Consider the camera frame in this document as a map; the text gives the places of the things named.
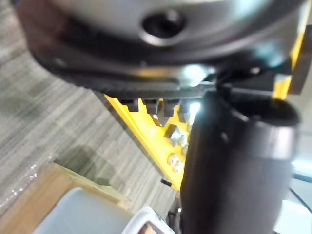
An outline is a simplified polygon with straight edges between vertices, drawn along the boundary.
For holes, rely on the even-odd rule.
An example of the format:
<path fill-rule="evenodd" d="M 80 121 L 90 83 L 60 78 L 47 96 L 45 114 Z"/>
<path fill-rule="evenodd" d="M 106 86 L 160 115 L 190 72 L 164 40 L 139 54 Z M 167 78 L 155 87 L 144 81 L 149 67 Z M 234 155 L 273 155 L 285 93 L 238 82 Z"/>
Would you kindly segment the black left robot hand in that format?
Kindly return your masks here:
<path fill-rule="evenodd" d="M 270 234 L 300 117 L 257 92 L 291 73 L 306 0 L 13 0 L 56 77 L 167 113 L 200 98 L 180 187 L 184 234 Z"/>

